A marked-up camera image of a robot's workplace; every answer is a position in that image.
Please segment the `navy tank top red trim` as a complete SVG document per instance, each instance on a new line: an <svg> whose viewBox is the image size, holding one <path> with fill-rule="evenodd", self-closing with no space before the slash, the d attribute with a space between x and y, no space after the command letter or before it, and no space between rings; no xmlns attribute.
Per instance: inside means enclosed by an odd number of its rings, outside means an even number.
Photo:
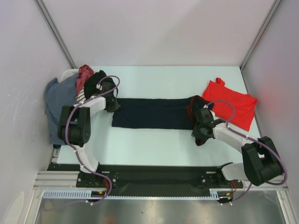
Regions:
<svg viewBox="0 0 299 224"><path fill-rule="evenodd" d="M195 112L213 104L195 95L182 99L119 98L112 126L132 129L192 130Z"/></svg>

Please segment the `grey-blue tank top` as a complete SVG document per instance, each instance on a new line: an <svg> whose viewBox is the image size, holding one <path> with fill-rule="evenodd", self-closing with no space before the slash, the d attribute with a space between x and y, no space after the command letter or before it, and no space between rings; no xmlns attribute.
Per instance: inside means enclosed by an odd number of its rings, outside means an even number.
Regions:
<svg viewBox="0 0 299 224"><path fill-rule="evenodd" d="M48 120L50 131L50 144L64 145L64 142L58 138L58 126L60 121L61 110L64 105L74 105L77 103L76 82L78 74L66 78L59 82L57 78L48 82L44 90L46 101L44 113Z"/></svg>

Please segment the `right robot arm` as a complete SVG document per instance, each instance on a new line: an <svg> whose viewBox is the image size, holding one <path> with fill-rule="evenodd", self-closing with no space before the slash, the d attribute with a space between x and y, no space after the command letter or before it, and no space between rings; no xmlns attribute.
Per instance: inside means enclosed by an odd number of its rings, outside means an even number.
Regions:
<svg viewBox="0 0 299 224"><path fill-rule="evenodd" d="M264 183L284 184L287 174L271 138L255 139L232 129L228 122L216 119L207 107L195 112L192 131L199 145L208 139L226 143L241 153L241 163L227 163L218 167L215 181L220 187L227 187L232 180L249 181L255 186Z"/></svg>

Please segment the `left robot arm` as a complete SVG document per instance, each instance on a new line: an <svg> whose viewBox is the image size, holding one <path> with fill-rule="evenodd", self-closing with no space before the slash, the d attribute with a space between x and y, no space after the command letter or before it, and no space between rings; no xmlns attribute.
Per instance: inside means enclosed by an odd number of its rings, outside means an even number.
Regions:
<svg viewBox="0 0 299 224"><path fill-rule="evenodd" d="M91 147L86 145L92 132L91 118L98 112L112 113L120 108L116 99L118 85L113 80L99 81L96 85L99 93L76 105L64 105L60 114L58 138L73 149L80 170L88 173L87 181L95 187L102 184L103 174L96 171L99 162Z"/></svg>

